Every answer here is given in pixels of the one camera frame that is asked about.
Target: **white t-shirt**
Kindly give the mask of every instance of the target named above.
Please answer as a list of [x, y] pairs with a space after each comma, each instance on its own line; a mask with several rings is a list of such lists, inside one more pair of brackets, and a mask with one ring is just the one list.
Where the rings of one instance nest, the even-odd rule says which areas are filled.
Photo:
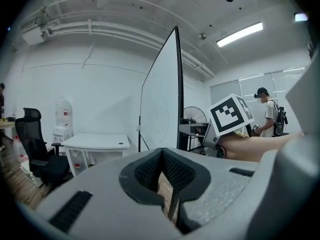
[[[268, 119], [273, 119], [273, 123], [277, 121], [278, 110], [272, 98], [269, 99], [268, 102], [266, 103], [266, 111], [265, 111], [264, 117], [266, 119], [265, 120], [266, 123]], [[272, 137], [274, 135], [274, 126], [264, 130], [262, 134], [263, 134], [263, 137]]]

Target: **floor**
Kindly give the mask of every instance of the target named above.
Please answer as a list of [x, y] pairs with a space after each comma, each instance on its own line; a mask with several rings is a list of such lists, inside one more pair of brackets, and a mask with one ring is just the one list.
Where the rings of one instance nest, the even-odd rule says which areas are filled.
[[14, 198], [32, 209], [35, 209], [42, 199], [46, 197], [51, 186], [35, 186], [27, 179], [25, 173], [20, 169], [20, 163], [14, 156], [12, 141], [6, 137], [2, 138], [5, 149], [0, 152], [2, 157], [3, 175]]
[[[25, 173], [20, 169], [19, 162], [15, 159], [12, 141], [6, 137], [2, 138], [5, 149], [0, 152], [4, 168], [4, 178], [11, 189], [14, 198], [32, 209], [36, 209], [38, 204], [49, 193], [51, 186], [35, 186], [27, 179]], [[168, 182], [167, 178], [161, 174], [159, 177], [159, 191], [158, 194], [164, 197], [164, 214], [167, 216], [170, 201], [172, 196], [173, 187]], [[177, 221], [178, 208], [172, 218], [175, 224]]]

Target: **window blind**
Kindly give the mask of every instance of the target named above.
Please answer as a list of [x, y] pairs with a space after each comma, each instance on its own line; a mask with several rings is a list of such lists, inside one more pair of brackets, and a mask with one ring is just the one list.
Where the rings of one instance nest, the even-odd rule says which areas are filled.
[[227, 97], [229, 94], [236, 94], [241, 96], [239, 81], [236, 80], [236, 81], [212, 86], [210, 88], [210, 93], [211, 93], [211, 105]]
[[278, 96], [278, 104], [281, 107], [284, 107], [284, 111], [286, 112], [286, 116], [288, 119], [288, 124], [284, 125], [284, 132], [293, 134], [301, 131], [301, 127], [299, 122], [290, 107], [286, 94], [295, 85], [295, 83], [301, 78], [303, 75], [303, 70], [295, 70], [295, 71], [279, 71], [273, 73], [273, 80], [275, 86], [277, 88], [277, 96]]

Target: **whiteboard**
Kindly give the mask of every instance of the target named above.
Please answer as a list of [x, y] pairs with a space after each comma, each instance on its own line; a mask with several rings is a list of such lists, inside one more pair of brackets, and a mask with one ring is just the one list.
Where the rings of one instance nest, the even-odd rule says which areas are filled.
[[142, 86], [140, 135], [148, 149], [178, 147], [183, 100], [182, 57], [176, 26]]

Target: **ceiling light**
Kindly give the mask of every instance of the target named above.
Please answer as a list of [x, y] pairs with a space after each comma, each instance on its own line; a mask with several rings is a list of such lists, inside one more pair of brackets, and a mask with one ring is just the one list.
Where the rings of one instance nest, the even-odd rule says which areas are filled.
[[251, 78], [262, 77], [262, 76], [264, 76], [264, 75], [265, 75], [265, 74], [258, 74], [258, 75], [249, 76], [249, 77], [246, 77], [246, 78], [240, 78], [239, 81], [243, 81], [243, 80], [247, 80], [247, 79], [251, 79]]
[[251, 26], [247, 26], [246, 28], [239, 30], [235, 33], [232, 33], [232, 34], [218, 40], [216, 43], [219, 47], [222, 47], [222, 46], [225, 46], [235, 40], [238, 40], [240, 38], [243, 38], [247, 35], [250, 35], [252, 33], [255, 33], [255, 32], [263, 30], [263, 29], [264, 29], [264, 27], [263, 27], [262, 23], [258, 22], [258, 23], [251, 25]]
[[294, 20], [296, 22], [305, 22], [308, 20], [308, 16], [304, 13], [296, 13], [294, 14]]

